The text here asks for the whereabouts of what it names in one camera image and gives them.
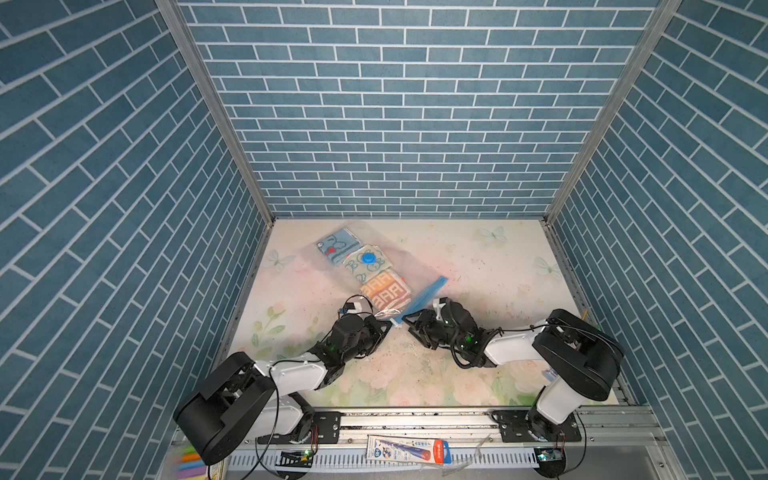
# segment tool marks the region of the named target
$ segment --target plastic packaging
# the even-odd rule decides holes
[[[441,468],[442,476],[445,477],[446,475],[451,475],[452,473],[456,473],[459,470],[463,470],[463,469],[469,467],[471,464],[475,463],[475,459],[476,458],[480,458],[481,455],[482,455],[482,452],[480,451],[480,447],[482,447],[483,444],[486,443],[488,441],[488,439],[490,439],[490,438],[491,438],[490,435],[486,436],[483,440],[480,441],[480,443],[478,443],[475,446],[475,454],[474,455],[466,458],[465,460],[463,460],[461,462],[451,462],[449,464],[444,464],[442,466],[442,468]]]
[[[366,222],[340,222],[300,251],[304,260],[350,295],[361,293],[374,314],[396,325],[425,308],[447,278]]]
[[[451,449],[441,439],[410,439],[368,435],[368,460],[415,462],[433,465],[451,463]]]

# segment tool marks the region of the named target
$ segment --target orange patterned towel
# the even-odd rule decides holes
[[[360,291],[379,310],[401,310],[411,300],[411,289],[391,268],[365,282]]]

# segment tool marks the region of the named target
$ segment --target colored chalk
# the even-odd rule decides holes
[[[185,462],[179,464],[179,470],[188,470],[190,468],[196,468],[201,465],[205,465],[202,460],[195,460],[194,462]]]
[[[182,478],[195,478],[200,475],[207,475],[205,465],[196,468],[188,468],[186,470],[180,470],[176,478],[181,480]]]

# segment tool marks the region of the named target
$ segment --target folded towel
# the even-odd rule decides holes
[[[360,283],[365,283],[384,270],[392,268],[392,262],[382,253],[378,245],[365,245],[360,250],[349,254],[344,260],[344,268]]]
[[[391,268],[365,282],[360,291],[379,310],[400,310],[411,300],[411,289]]]
[[[347,255],[360,247],[362,247],[360,240],[346,228],[333,232],[317,242],[317,248],[333,266],[339,266]]]

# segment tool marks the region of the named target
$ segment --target clear plastic bag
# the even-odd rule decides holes
[[[476,447],[475,447],[475,454],[470,456],[470,457],[468,457],[464,461],[462,461],[462,462],[451,462],[451,463],[448,463],[448,464],[440,465],[440,467],[441,467],[440,468],[440,472],[442,473],[442,476],[445,477],[447,475],[451,475],[452,473],[456,473],[456,472],[458,472],[460,470],[463,470],[463,469],[469,467],[471,464],[475,463],[475,460],[477,458],[480,458],[480,456],[482,455],[480,447],[482,447],[483,444],[485,442],[487,442],[488,439],[490,439],[490,438],[491,438],[491,436],[488,435],[483,440],[481,440],[480,443],[478,443],[476,445]]]
[[[371,300],[374,314],[395,324],[428,306],[447,278],[366,222],[340,222],[301,250],[333,283]]]

